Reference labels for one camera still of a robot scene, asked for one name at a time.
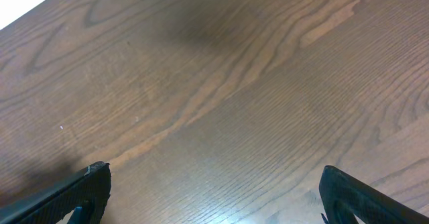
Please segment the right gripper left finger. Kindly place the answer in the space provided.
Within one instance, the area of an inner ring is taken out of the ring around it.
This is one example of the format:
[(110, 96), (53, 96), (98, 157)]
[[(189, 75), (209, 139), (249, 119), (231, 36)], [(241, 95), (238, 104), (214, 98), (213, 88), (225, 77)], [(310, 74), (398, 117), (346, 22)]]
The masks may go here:
[(95, 162), (55, 185), (1, 208), (2, 224), (99, 224), (111, 191), (109, 164)]

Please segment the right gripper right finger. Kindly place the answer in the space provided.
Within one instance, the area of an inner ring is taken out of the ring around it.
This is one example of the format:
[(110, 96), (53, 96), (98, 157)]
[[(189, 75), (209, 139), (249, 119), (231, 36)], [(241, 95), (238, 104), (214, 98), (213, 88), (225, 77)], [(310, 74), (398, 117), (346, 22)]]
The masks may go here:
[(414, 224), (428, 217), (393, 200), (334, 166), (325, 166), (319, 193), (328, 224)]

